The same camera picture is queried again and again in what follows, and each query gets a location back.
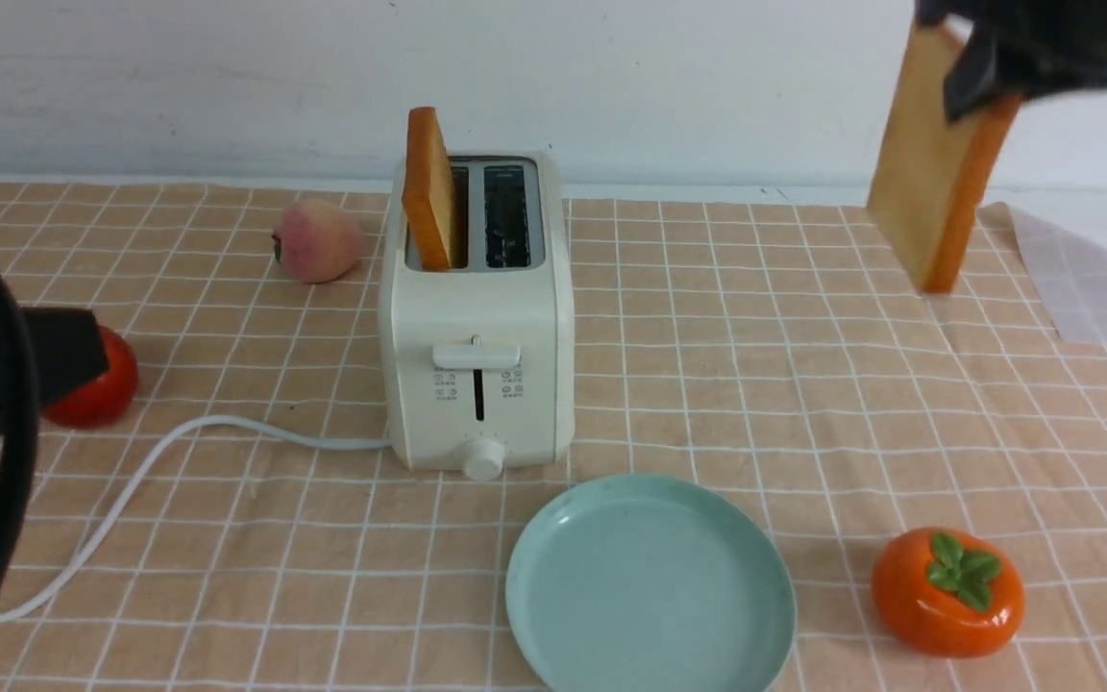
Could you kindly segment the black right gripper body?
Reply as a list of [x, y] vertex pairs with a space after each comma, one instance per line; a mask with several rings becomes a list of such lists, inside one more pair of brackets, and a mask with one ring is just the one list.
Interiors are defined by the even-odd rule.
[[971, 37], [997, 37], [1011, 82], [1024, 99], [1107, 90], [1107, 1], [918, 1], [918, 25], [949, 16]]

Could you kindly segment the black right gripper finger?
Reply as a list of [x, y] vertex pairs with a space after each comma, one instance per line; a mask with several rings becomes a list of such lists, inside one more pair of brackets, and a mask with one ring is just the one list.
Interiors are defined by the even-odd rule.
[[1011, 82], [1005, 52], [997, 37], [971, 37], [942, 84], [946, 122], [958, 122], [1007, 96], [1021, 96]]

